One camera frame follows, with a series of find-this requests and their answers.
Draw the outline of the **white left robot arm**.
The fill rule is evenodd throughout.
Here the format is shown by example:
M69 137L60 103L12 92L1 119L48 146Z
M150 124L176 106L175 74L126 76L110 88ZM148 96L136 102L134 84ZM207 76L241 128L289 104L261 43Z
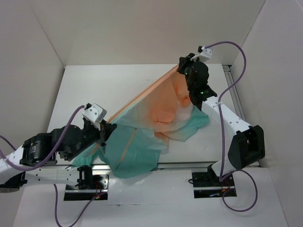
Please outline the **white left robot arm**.
M100 129L85 121L83 129L66 125L50 133L33 136L0 160L1 193L39 184L66 184L80 190L91 187L94 177L89 165L66 168L57 164L56 156L72 161L95 143L105 146L115 129L116 124L106 121L101 122Z

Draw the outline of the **orange and teal jacket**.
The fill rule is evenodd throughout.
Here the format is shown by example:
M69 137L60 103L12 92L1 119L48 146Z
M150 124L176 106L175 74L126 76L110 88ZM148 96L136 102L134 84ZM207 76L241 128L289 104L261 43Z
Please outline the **orange and teal jacket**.
M135 177L157 166L170 140L185 142L209 122L191 103L185 76L172 68L109 119L117 128L104 147L91 145L73 165L100 159L114 176Z

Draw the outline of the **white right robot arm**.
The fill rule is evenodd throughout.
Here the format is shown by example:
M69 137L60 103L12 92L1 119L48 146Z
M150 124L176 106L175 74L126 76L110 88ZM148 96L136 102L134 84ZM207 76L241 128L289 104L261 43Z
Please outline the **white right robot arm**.
M178 73L186 79L187 89L192 104L203 111L213 120L224 125L224 131L232 135L229 149L224 151L221 160L207 168L207 181L211 185L218 185L223 177L265 157L264 131L259 126L252 126L240 119L225 104L219 102L217 94L208 85L208 67L194 61L193 53L180 57Z

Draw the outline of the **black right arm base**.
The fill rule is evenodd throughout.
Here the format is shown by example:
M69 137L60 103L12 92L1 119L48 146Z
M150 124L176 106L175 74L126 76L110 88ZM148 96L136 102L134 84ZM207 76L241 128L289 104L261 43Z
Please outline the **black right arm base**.
M211 175L206 168L191 169L191 177L188 183L193 186L195 199L237 197L233 176L229 176L222 182L216 175Z

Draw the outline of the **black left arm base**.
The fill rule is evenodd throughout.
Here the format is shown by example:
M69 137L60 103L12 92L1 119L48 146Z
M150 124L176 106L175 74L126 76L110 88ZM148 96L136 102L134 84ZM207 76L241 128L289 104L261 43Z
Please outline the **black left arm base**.
M97 170L90 166L73 168L76 171L77 183L65 186L64 201L96 201L108 199L109 171Z

